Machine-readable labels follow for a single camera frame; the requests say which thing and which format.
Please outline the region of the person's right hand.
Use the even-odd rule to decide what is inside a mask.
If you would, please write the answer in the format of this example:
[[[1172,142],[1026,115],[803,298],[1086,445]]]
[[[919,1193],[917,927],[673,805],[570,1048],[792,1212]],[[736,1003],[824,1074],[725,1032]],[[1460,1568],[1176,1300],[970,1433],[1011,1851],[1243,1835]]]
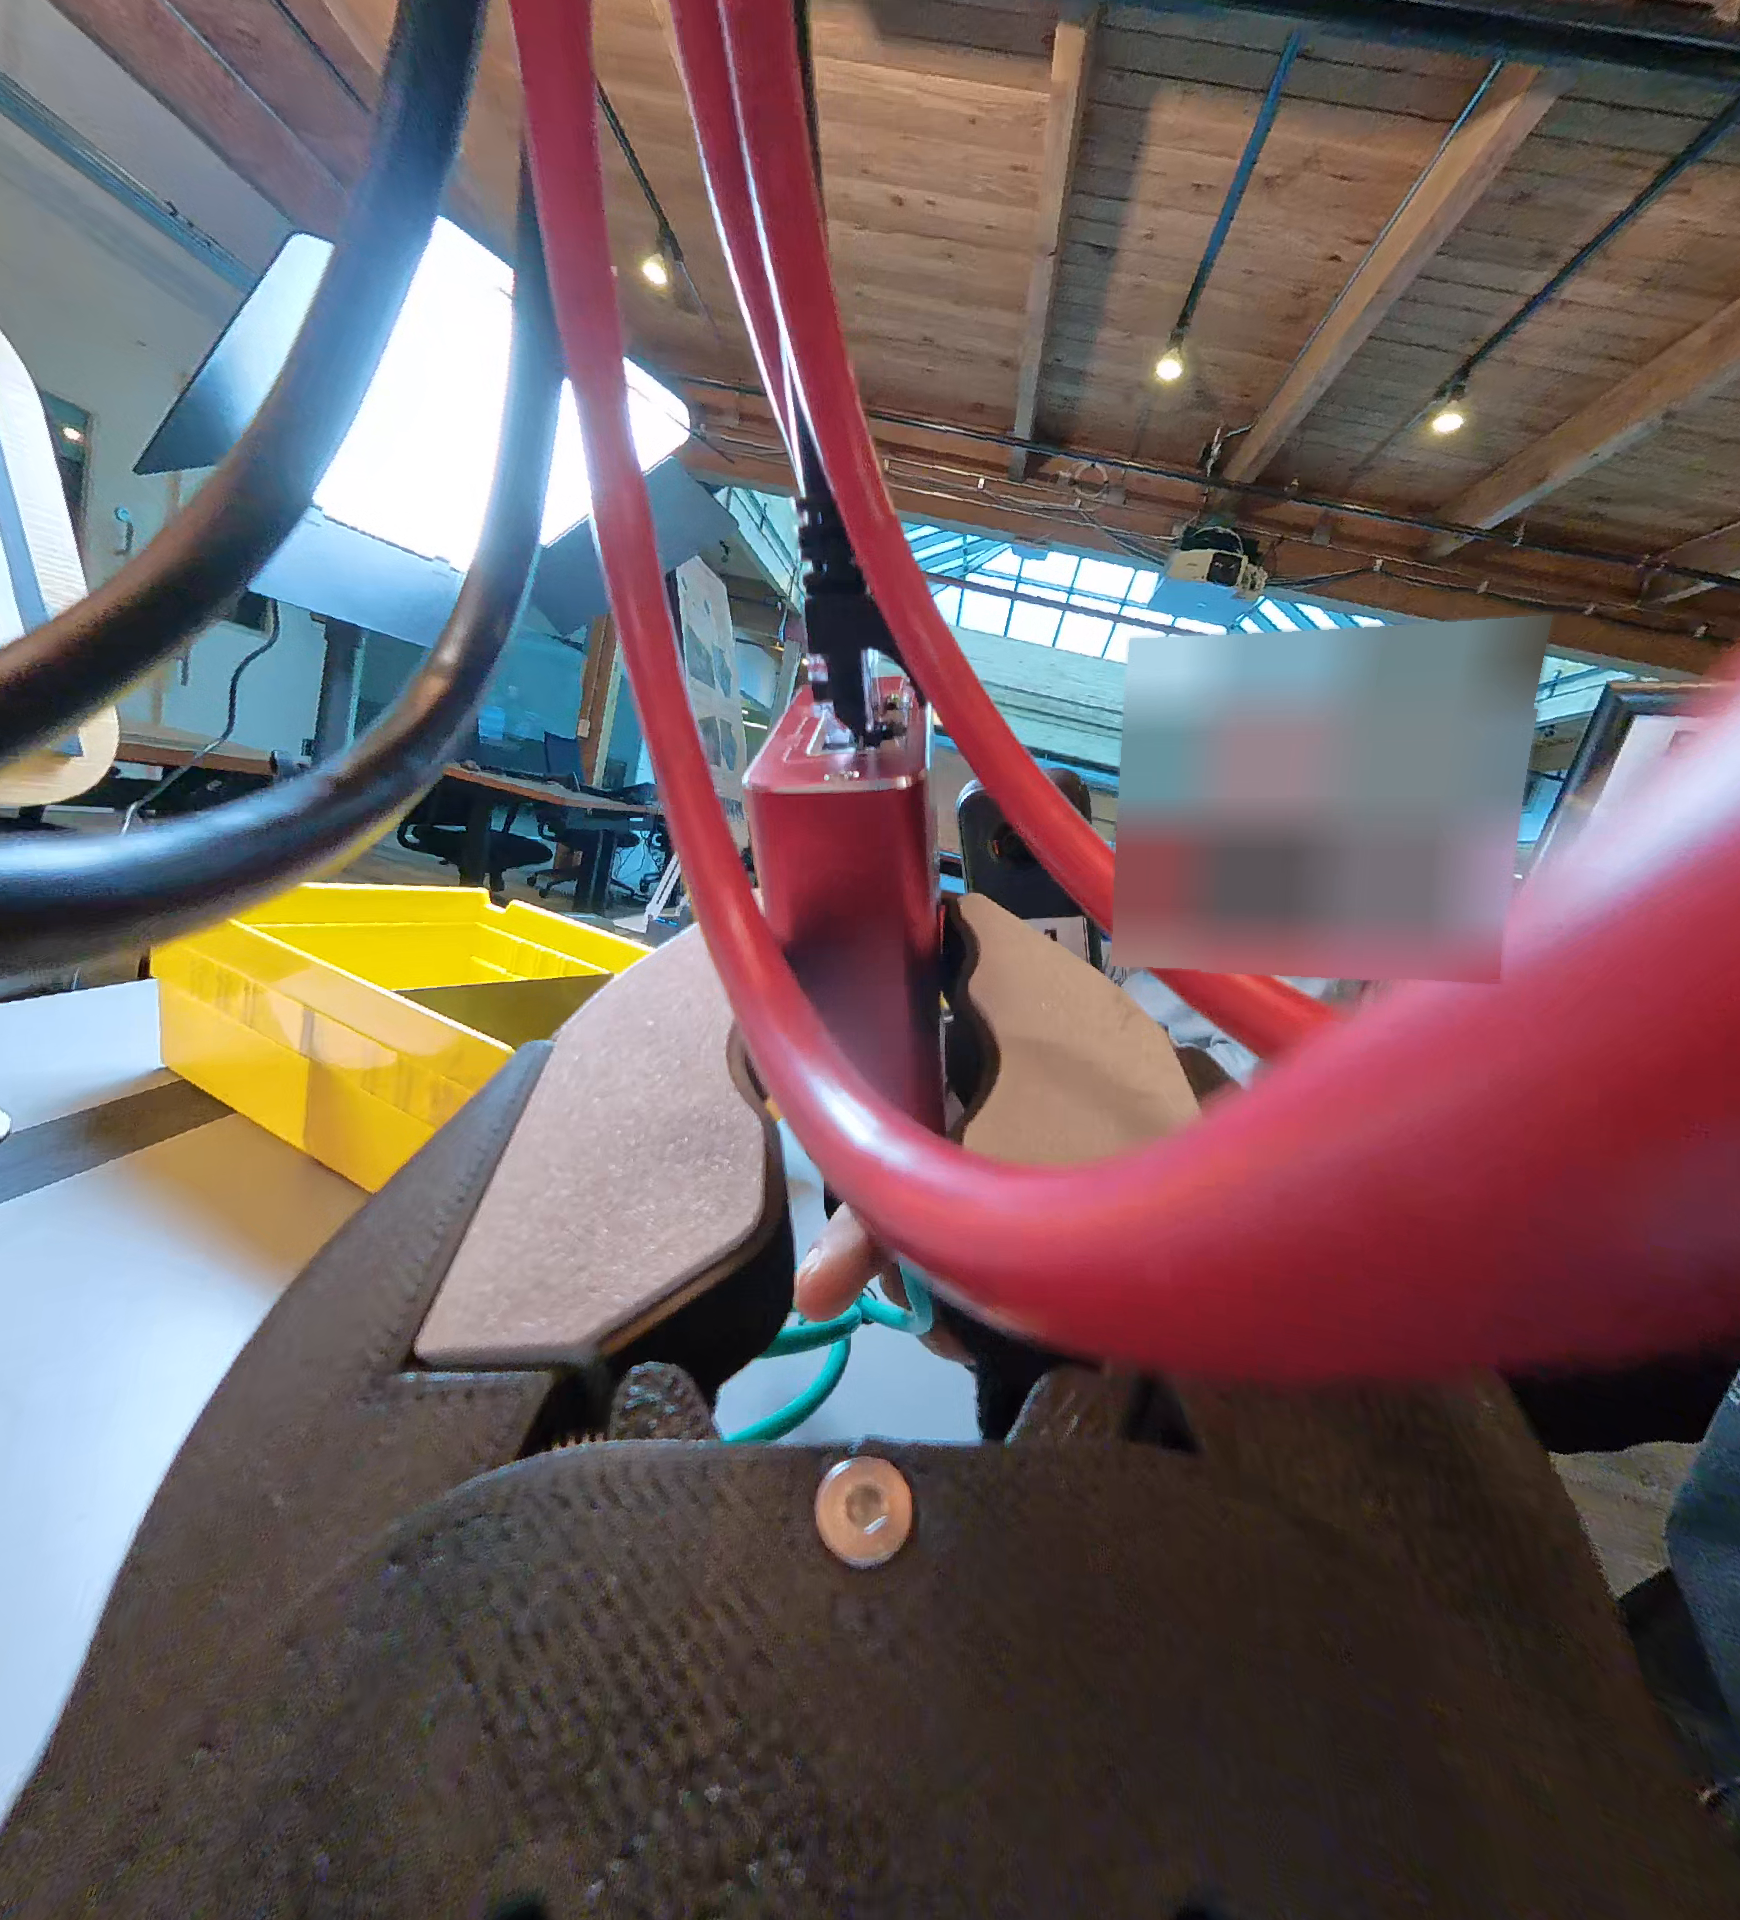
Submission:
[[[845,1316],[868,1291],[880,1292],[898,1311],[910,1306],[892,1251],[877,1241],[852,1207],[840,1204],[794,1275],[794,1308],[807,1321],[826,1322]]]

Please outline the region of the marker sign on stand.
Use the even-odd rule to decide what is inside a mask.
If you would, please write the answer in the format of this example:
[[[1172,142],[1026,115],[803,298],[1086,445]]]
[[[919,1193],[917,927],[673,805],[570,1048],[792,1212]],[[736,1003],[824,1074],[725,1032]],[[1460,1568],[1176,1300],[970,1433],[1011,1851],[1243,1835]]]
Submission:
[[[1555,796],[1521,863],[1520,888],[1553,868],[1610,805],[1627,803],[1739,694],[1735,680],[1605,681],[1581,717]]]

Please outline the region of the yellow plastic bin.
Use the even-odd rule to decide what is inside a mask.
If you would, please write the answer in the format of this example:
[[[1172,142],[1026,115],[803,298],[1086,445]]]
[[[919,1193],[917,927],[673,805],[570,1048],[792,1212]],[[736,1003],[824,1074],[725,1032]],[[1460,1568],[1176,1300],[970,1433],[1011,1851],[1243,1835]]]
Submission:
[[[159,946],[149,967],[162,1064],[375,1193],[521,1048],[402,989],[621,974],[646,954],[613,930],[479,889],[317,882]]]

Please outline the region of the softbox light panel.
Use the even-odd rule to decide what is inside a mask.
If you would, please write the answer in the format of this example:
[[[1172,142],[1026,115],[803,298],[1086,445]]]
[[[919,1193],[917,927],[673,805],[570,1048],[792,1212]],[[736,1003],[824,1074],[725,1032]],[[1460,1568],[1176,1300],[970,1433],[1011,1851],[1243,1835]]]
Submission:
[[[134,463],[139,475],[219,463],[253,423],[306,316],[333,245],[295,233],[257,278]],[[404,301],[348,438],[312,506],[253,578],[265,598],[428,650],[473,561],[512,348],[514,271],[446,218]],[[738,538],[682,465],[682,399],[623,363],[634,447],[666,571]],[[556,420],[539,557],[526,611],[570,634],[609,609],[570,383]]]

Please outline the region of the black bin divider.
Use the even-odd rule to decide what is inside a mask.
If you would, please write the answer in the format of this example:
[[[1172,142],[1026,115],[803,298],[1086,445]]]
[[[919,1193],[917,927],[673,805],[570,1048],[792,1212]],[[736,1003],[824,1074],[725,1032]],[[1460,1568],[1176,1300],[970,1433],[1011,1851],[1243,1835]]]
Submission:
[[[446,987],[402,989],[399,997],[512,1050],[553,1038],[613,973],[510,976]]]

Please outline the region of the wooden desk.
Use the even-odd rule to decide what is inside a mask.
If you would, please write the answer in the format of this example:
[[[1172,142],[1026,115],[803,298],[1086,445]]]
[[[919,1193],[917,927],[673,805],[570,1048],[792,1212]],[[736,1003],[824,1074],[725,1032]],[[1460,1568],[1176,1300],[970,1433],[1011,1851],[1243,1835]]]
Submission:
[[[162,822],[226,803],[306,771],[309,762],[295,755],[233,743],[193,747],[171,737],[126,734],[120,755],[84,803],[128,813],[133,822]],[[576,862],[572,897],[583,911],[602,911],[609,903],[618,851],[646,846],[661,829],[661,805],[651,786],[597,789],[579,782],[578,746],[560,736],[537,736],[514,755],[512,764],[458,760],[439,779],[448,777],[478,782],[533,803],[537,829],[556,846],[556,862],[564,854]],[[389,848],[399,850],[389,872],[396,879],[413,879],[416,862],[426,860],[435,876],[458,883],[451,865],[399,846],[397,827],[404,815],[382,836],[373,854],[387,856]],[[550,876],[553,865],[524,873],[544,897],[556,885]]]

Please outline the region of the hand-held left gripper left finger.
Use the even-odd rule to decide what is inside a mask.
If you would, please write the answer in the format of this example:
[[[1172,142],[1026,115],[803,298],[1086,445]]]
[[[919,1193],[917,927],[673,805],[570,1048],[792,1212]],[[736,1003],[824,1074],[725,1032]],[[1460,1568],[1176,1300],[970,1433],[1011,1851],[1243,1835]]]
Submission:
[[[788,1184],[699,930],[558,1032],[418,1330],[429,1369],[583,1365],[788,1316]]]

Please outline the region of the red metal network switch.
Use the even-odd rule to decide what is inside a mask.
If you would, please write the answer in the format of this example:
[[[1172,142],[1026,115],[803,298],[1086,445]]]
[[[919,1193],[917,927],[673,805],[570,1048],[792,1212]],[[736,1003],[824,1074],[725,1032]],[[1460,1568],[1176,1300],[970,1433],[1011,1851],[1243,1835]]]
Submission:
[[[761,914],[834,1044],[945,1130],[931,707],[882,666],[861,746],[800,687],[744,775]]]

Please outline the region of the black office chair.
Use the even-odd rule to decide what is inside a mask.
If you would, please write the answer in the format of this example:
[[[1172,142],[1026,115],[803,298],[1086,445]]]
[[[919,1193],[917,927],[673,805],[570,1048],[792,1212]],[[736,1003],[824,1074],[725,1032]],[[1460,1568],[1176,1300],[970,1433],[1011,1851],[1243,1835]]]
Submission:
[[[406,851],[455,870],[458,883],[503,901],[510,878],[553,865],[556,846],[537,829],[533,803],[478,782],[439,779],[397,827]]]

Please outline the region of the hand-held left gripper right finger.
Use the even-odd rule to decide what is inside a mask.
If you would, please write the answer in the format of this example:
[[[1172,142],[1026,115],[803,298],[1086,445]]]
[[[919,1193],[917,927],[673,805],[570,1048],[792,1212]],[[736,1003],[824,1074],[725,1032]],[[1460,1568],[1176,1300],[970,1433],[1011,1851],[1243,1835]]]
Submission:
[[[956,1145],[1006,1165],[1090,1165],[1199,1123],[1168,1034],[1051,935],[960,897],[943,940]]]

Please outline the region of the grey light stand pole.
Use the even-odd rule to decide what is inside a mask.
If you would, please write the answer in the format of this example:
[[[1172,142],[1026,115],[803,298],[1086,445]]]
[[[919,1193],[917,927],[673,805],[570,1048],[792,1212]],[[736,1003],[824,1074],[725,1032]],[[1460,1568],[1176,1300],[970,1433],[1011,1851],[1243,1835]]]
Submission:
[[[363,650],[363,631],[356,623],[333,615],[318,615],[318,625],[322,629],[322,666],[312,732],[306,737],[306,755],[310,762],[331,760],[353,741]]]

